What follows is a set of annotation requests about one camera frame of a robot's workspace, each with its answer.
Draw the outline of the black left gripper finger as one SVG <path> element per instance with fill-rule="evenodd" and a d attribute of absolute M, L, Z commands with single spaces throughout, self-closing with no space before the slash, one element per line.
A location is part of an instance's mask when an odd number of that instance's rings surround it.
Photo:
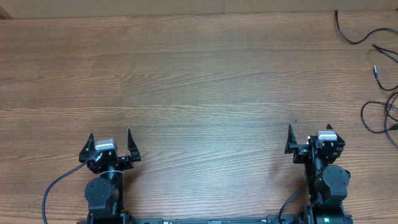
<path fill-rule="evenodd" d="M 130 152 L 132 162 L 141 161 L 141 154 L 133 140 L 130 128 L 127 129 L 127 149 Z"/>
<path fill-rule="evenodd" d="M 79 153 L 79 161 L 81 163 L 84 163 L 85 161 L 87 161 L 90 156 L 91 153 L 95 150 L 95 139 L 94 139 L 94 135 L 93 133 L 91 133 L 89 135 L 89 138 L 86 142 L 86 144 L 83 146 L 83 149 L 80 151 Z"/>

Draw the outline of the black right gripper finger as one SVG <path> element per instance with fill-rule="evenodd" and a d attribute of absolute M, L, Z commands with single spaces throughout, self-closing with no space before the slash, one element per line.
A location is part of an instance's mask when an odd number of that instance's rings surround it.
<path fill-rule="evenodd" d="M 330 124 L 327 124 L 326 128 L 328 130 L 332 130 L 333 131 L 333 128 L 331 127 Z M 336 148 L 337 149 L 343 149 L 344 146 L 345 146 L 345 141 L 337 133 L 335 133 L 335 134 L 336 134 Z"/>
<path fill-rule="evenodd" d="M 297 141 L 296 141 L 296 138 L 295 138 L 293 127 L 290 124 L 284 153 L 285 154 L 292 154 L 297 149 L 298 149 L 298 144 L 297 144 Z"/>

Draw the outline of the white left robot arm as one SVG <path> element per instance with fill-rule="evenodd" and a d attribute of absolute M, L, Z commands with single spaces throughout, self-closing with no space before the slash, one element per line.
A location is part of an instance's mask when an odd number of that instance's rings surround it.
<path fill-rule="evenodd" d="M 126 156 L 118 155 L 113 139 L 96 142 L 91 134 L 79 153 L 79 161 L 98 177 L 85 187 L 88 202 L 87 223 L 133 224 L 134 218 L 124 210 L 124 171 L 133 169 L 133 163 L 141 160 L 141 154 L 127 131 Z"/>

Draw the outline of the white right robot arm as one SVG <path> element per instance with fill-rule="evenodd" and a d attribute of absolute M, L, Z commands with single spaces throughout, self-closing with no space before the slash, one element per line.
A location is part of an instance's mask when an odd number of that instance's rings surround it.
<path fill-rule="evenodd" d="M 289 125 L 285 153 L 293 155 L 294 164 L 305 166 L 306 183 L 283 204 L 277 215 L 279 223 L 353 224 L 345 214 L 343 200 L 348 196 L 351 174 L 334 165 L 341 156 L 345 141 L 328 125 L 315 136 L 308 136 L 306 144 L 298 144 L 292 125 Z M 284 208 L 304 189 L 310 203 L 292 218 L 284 218 Z"/>

